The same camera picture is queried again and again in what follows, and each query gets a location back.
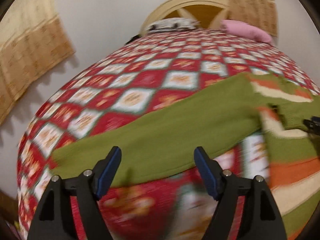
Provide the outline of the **green striped knit sweater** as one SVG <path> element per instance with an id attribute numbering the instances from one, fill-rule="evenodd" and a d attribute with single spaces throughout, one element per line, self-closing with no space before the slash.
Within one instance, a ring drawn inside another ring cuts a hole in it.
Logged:
<path id="1" fill-rule="evenodd" d="M 93 167 L 112 146 L 123 152 L 114 187 L 174 176 L 194 166 L 203 147 L 215 158 L 262 130 L 270 186 L 285 230 L 295 239 L 319 202 L 319 156 L 303 125 L 319 115 L 319 96 L 282 77 L 240 73 L 179 102 L 52 153 L 63 178 Z"/>

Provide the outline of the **pink pillow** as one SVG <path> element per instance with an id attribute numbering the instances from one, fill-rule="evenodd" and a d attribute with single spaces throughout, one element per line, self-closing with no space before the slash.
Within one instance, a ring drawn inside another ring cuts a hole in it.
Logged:
<path id="1" fill-rule="evenodd" d="M 245 22 L 235 20 L 222 20 L 220 22 L 220 29 L 225 33 L 237 37 L 248 38 L 250 40 L 273 45 L 273 39 L 267 32 Z"/>

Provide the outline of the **cream wooden headboard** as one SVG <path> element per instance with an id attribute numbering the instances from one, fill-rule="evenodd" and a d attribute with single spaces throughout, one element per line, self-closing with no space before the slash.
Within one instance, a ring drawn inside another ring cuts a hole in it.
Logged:
<path id="1" fill-rule="evenodd" d="M 197 20 L 201 28 L 217 30 L 228 14 L 229 0 L 167 0 L 146 18 L 139 34 L 144 36 L 151 23 L 173 17 Z"/>

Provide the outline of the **red patchwork teddy bedspread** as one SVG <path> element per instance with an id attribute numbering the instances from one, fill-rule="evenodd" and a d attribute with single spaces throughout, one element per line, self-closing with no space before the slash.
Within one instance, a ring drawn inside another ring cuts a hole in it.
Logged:
<path id="1" fill-rule="evenodd" d="M 240 73 L 271 74 L 319 96 L 313 81 L 276 47 L 220 31 L 149 34 L 113 52 L 62 86 L 23 135 L 17 162 L 21 232 L 28 237 L 55 162 L 52 153 L 123 127 Z M 216 157 L 224 168 L 270 181 L 262 130 Z M 216 203 L 194 166 L 174 176 L 114 187 L 99 202 L 117 239 L 199 239 Z"/>

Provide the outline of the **grey patterned pillow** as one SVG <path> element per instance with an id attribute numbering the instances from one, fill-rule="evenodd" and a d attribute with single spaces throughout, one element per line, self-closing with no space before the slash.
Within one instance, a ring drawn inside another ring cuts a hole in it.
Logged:
<path id="1" fill-rule="evenodd" d="M 199 21 L 190 18 L 166 18 L 149 24 L 145 31 L 147 33 L 194 30 L 199 26 Z"/>

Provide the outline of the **dark item beside pillow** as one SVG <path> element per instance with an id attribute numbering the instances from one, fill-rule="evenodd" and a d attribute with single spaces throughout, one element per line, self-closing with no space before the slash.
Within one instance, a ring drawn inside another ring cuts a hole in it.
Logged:
<path id="1" fill-rule="evenodd" d="M 129 44 L 129 43 L 131 43 L 131 42 L 133 42 L 133 41 L 135 41 L 135 40 L 137 40 L 137 39 L 139 39 L 140 38 L 140 35 L 138 34 L 138 35 L 135 35 L 134 37 L 132 37 L 129 41 L 127 41 L 125 44 Z"/>

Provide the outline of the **beige left wall curtain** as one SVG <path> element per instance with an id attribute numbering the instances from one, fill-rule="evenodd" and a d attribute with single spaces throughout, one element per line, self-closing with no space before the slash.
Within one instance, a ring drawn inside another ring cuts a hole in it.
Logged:
<path id="1" fill-rule="evenodd" d="M 1 20 L 1 120 L 34 81 L 74 53 L 55 0 L 15 0 Z"/>

